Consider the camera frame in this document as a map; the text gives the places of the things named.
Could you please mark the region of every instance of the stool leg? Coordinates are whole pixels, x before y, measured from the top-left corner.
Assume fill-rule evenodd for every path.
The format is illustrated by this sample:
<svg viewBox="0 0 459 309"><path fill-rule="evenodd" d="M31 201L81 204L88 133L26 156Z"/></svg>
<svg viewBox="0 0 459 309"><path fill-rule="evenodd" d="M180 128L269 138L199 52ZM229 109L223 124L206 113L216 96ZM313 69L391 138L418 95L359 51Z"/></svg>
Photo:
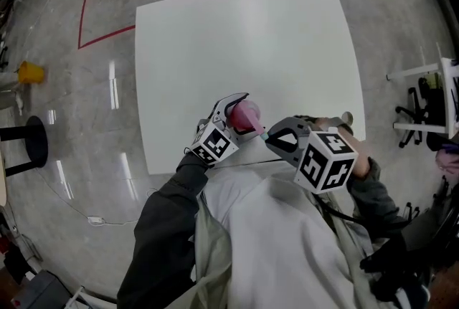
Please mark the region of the stool leg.
<svg viewBox="0 0 459 309"><path fill-rule="evenodd" d="M39 132L38 125L26 125L25 127L0 128L0 141L11 141L20 138L28 138Z"/></svg>
<svg viewBox="0 0 459 309"><path fill-rule="evenodd" d="M42 159L30 161L29 163L22 163L21 165L12 166L11 168L5 168L5 176L11 176L14 174L22 173L33 168L37 168L42 164Z"/></svg>

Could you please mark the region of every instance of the tabletop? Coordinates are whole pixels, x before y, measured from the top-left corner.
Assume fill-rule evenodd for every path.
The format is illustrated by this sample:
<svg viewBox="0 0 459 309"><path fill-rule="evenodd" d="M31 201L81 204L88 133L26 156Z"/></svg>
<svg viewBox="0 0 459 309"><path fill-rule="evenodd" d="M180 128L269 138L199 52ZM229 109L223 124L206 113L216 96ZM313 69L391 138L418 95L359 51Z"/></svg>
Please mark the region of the tabletop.
<svg viewBox="0 0 459 309"><path fill-rule="evenodd" d="M339 0L165 0L137 8L136 84L148 172L170 173L216 101L248 92L270 126L341 116L365 139L354 46ZM260 138L223 165L278 158Z"/></svg>

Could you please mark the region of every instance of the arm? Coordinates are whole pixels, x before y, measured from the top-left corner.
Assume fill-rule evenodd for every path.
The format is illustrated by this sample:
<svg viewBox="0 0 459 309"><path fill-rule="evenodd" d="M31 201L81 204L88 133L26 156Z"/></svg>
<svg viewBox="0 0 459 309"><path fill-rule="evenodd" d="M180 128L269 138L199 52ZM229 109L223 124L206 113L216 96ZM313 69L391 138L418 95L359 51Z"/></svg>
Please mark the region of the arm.
<svg viewBox="0 0 459 309"><path fill-rule="evenodd" d="M352 175L347 182L347 189L351 194L356 208L364 219L376 223L393 224L403 222L398 216L399 208L387 193L386 186L379 181L381 168L375 160L368 156L361 142L355 139L346 129L339 128L339 133L359 153ZM391 235L395 230L373 232L376 235Z"/></svg>
<svg viewBox="0 0 459 309"><path fill-rule="evenodd" d="M136 245L118 292L118 309L164 308L194 284L194 243L189 240L206 170L189 153L174 176L148 198L134 230Z"/></svg>

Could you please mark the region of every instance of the yellow bucket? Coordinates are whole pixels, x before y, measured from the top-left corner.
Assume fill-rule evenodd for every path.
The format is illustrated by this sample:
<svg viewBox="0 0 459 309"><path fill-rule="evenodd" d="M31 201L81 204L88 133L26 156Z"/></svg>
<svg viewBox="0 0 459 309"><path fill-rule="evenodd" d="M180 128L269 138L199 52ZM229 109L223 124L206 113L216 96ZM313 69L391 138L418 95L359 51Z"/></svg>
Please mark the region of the yellow bucket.
<svg viewBox="0 0 459 309"><path fill-rule="evenodd" d="M40 83L44 78L44 70L31 62L23 61L19 67L18 81L20 83Z"/></svg>

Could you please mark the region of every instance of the glossy floor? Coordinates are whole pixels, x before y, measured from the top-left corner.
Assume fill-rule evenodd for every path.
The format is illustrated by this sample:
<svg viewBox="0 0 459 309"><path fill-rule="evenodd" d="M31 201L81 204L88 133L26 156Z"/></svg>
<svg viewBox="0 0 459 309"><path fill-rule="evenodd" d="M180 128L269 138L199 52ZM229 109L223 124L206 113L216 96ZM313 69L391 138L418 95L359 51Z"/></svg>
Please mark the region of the glossy floor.
<svg viewBox="0 0 459 309"><path fill-rule="evenodd" d="M134 24L136 7L154 1L87 0L82 44ZM91 227L83 215L117 224L136 220L147 192L167 178L149 176L146 169L136 103L135 30L78 49L83 0L50 0L38 21L46 0L24 2L10 24L9 69L28 59L44 66L47 76L27 92L22 117L4 110L0 122L24 124L38 115L47 124L49 160L44 168L8 178L9 201L45 267L71 286L114 298L131 259L134 224ZM439 6L435 0L341 4L359 63L366 144L396 202L424 208L441 173L425 143L397 147L394 106L407 102L407 84L387 82L385 74L437 61L436 43L443 55L453 55ZM27 159L21 141L1 147L7 166ZM340 197L349 202L345 193Z"/></svg>

